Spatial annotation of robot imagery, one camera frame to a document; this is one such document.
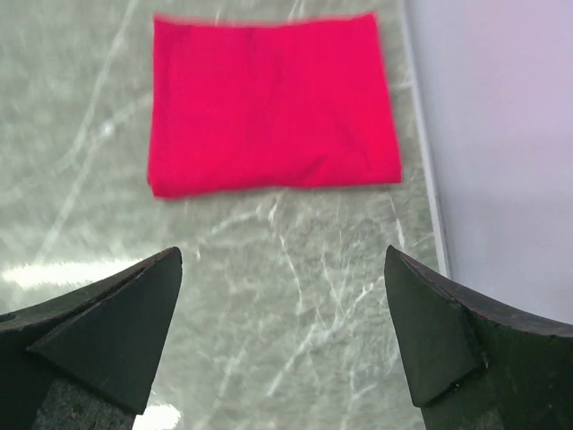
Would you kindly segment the red t shirt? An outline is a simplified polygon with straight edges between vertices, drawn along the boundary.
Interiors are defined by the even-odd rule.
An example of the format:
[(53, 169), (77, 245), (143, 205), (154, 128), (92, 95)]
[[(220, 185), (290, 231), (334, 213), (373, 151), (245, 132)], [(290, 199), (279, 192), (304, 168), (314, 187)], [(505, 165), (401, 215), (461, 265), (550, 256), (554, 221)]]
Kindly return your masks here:
[(374, 13), (272, 24), (156, 16), (154, 196), (397, 184)]

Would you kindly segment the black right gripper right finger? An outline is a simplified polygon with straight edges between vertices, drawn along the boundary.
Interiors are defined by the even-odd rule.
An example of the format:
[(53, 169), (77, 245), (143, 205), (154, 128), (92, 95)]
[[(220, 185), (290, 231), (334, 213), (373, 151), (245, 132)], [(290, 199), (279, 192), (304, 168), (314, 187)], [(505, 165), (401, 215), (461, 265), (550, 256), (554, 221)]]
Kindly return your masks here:
[(572, 327), (505, 305), (391, 246), (384, 278), (428, 429), (572, 427)]

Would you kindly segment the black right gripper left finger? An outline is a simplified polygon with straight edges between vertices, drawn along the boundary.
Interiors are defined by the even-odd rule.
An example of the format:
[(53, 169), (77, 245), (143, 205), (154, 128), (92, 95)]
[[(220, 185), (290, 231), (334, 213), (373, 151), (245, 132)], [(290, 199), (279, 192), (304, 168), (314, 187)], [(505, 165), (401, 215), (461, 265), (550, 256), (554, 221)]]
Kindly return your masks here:
[(182, 282), (169, 247), (1, 316), (3, 429), (131, 429), (147, 406)]

